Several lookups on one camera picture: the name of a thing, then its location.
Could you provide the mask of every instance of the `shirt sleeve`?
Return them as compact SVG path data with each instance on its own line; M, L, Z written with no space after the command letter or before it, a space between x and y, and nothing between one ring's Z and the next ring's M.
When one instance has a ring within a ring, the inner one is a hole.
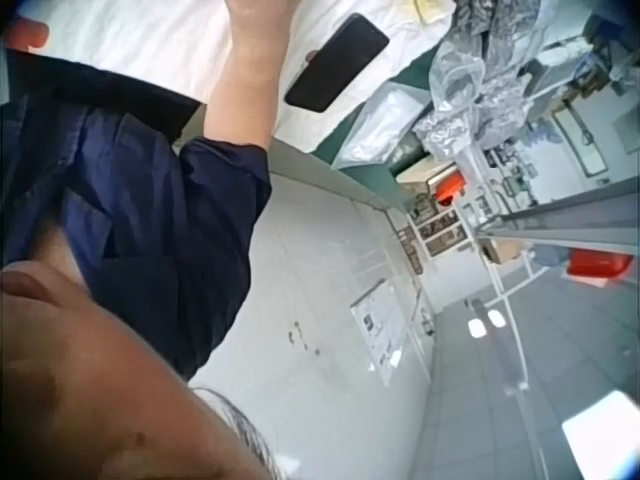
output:
M190 320L197 368L224 339L247 297L249 246L271 185L267 153L257 146L198 137L182 149L180 162L189 244L181 249L178 311Z

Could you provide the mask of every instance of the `sign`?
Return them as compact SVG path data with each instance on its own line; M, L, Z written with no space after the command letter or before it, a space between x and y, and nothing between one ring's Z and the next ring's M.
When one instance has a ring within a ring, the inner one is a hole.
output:
M407 335L395 288L388 281L378 283L352 305L351 313L367 343L375 369L384 385L389 386L402 358Z

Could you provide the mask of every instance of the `smartphone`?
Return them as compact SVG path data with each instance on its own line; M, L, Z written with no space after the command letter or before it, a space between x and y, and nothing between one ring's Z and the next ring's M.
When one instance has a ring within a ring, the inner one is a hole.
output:
M389 45L364 16L351 15L302 71L284 97L287 104L322 113Z

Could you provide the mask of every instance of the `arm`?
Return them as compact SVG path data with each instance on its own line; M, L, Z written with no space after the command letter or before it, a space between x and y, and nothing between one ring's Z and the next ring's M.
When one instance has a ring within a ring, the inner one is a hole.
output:
M227 0L233 47L207 107L204 136L268 148L296 0Z

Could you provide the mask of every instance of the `white sheet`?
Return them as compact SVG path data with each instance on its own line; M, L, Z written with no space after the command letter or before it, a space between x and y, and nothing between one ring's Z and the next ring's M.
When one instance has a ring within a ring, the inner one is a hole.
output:
M275 136L312 152L360 103L449 30L452 0L303 0L280 85L281 97L304 66L351 13L359 12L391 43L323 114L281 102ZM47 44L33 51L124 74L205 103L231 47L223 0L31 0L21 14L45 22Z

